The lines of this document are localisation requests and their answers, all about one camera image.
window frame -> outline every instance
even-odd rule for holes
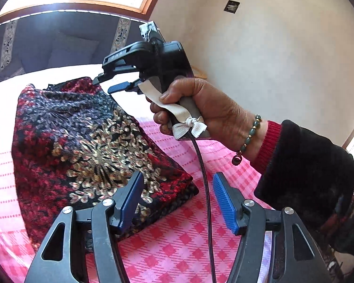
[[[96,0],[71,0],[65,3],[31,5],[0,15],[0,24],[14,18],[31,15],[34,13],[50,12],[56,10],[87,10],[93,12],[110,13],[137,20],[148,21],[157,0],[143,0],[140,8],[126,5],[108,3]]]

black cable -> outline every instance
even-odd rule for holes
[[[210,191],[208,189],[208,181],[207,181],[206,169],[205,169],[205,165],[203,163],[202,154],[200,153],[198,145],[197,145],[197,142],[195,141],[195,138],[194,138],[193,134],[191,133],[191,129],[189,130],[188,135],[189,135],[189,138],[190,138],[191,142],[193,143],[193,146],[195,148],[195,152],[197,153],[199,166],[200,166],[201,171],[202,171],[203,183],[205,185],[206,206],[207,206],[208,252],[209,252],[209,255],[210,255],[210,266],[211,266],[212,283],[216,283],[215,263],[214,263],[214,249],[213,249],[213,246],[212,246],[212,224],[211,224]]]

red floral cloth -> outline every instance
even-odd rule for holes
[[[18,99],[12,157],[18,202],[35,250],[60,210],[90,208],[125,186],[135,170],[144,190],[128,236],[175,210],[198,189],[139,123],[90,78]]]

sleeve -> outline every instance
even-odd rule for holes
[[[259,155],[252,163],[263,173],[255,196],[275,209],[292,207],[309,229],[319,230],[336,250],[354,254],[352,155],[289,120],[279,130],[273,124],[271,129],[279,132],[266,134],[264,150],[270,158],[259,159]]]

hand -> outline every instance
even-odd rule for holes
[[[255,114],[241,108],[234,100],[207,81],[197,78],[174,81],[160,96],[160,101],[164,104],[176,103],[182,96],[193,97],[212,139],[221,142],[232,151],[240,150],[253,126]],[[151,111],[155,113],[154,121],[161,125],[161,133],[172,135],[172,131],[167,126],[169,112],[153,102]],[[250,161],[256,158],[266,131],[267,122],[262,121],[244,153],[245,158]]]

